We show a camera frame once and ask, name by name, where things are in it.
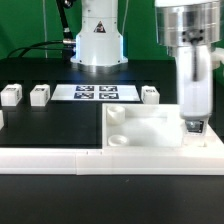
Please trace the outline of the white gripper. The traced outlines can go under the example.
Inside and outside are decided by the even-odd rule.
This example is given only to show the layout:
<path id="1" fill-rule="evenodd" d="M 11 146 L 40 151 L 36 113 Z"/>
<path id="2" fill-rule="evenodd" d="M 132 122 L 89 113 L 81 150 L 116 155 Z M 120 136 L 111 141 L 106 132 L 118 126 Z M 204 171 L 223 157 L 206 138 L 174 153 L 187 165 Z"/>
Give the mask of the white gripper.
<path id="1" fill-rule="evenodd" d="M 185 120 L 207 119 L 212 113 L 212 61 L 207 45 L 178 47 L 177 99 Z"/>

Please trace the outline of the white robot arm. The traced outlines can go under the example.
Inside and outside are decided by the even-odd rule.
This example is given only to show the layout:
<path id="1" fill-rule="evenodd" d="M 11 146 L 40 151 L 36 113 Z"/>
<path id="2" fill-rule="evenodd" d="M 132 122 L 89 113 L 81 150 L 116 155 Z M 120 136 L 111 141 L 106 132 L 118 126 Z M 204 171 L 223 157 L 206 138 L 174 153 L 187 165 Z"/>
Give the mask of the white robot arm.
<path id="1" fill-rule="evenodd" d="M 118 0 L 82 0 L 82 29 L 71 61 L 94 71 L 127 62 L 117 30 Z M 212 113 L 211 45 L 224 37 L 224 0 L 155 0 L 157 42 L 177 68 L 180 116 L 200 120 Z"/>

